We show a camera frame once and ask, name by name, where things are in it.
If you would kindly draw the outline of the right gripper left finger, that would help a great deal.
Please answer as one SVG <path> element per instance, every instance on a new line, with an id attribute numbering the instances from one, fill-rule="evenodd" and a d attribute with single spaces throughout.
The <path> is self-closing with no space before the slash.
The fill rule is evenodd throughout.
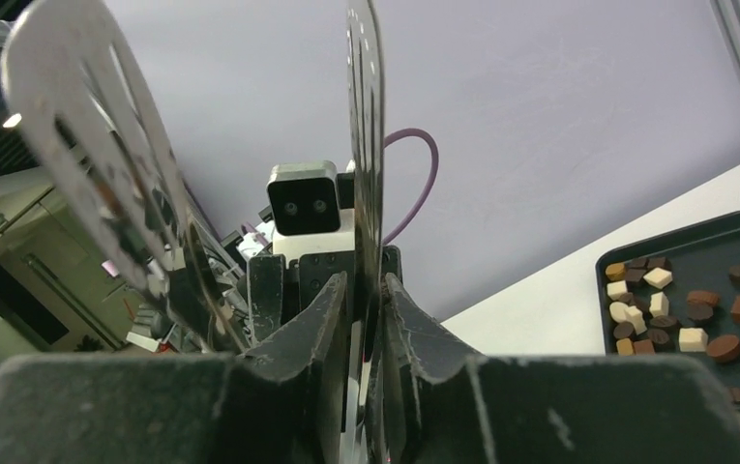
<path id="1" fill-rule="evenodd" d="M 335 463 L 348 277 L 242 355 L 0 365 L 0 463 Z"/>

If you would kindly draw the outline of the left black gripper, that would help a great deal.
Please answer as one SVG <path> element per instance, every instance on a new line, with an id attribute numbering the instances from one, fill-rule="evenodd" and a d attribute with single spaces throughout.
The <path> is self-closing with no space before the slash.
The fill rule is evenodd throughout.
<path id="1" fill-rule="evenodd" d="M 354 302 L 352 250 L 305 254 L 288 261 L 278 254 L 259 254 L 248 263 L 245 299 L 249 327 L 280 327 L 306 309 L 330 276 L 347 273 L 347 307 Z"/>

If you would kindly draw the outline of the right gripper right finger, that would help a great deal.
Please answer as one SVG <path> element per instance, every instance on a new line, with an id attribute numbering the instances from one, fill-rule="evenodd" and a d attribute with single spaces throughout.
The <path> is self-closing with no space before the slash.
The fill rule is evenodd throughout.
<path id="1" fill-rule="evenodd" d="M 387 275 L 382 454 L 395 463 L 740 463 L 724 387 L 676 355 L 484 356 Z"/>

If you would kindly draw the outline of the silver metal tongs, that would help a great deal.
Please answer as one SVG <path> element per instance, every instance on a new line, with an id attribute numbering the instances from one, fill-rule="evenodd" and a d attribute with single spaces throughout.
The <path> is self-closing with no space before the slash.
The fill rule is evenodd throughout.
<path id="1" fill-rule="evenodd" d="M 343 456 L 386 461 L 370 421 L 381 311 L 385 73 L 370 1 L 346 5 L 354 177 L 354 287 Z M 154 98 L 101 1 L 37 1 L 16 21 L 0 79 L 19 129 L 83 226 L 151 306 L 211 351 L 240 353 L 241 333 L 210 268 L 183 175 Z"/>

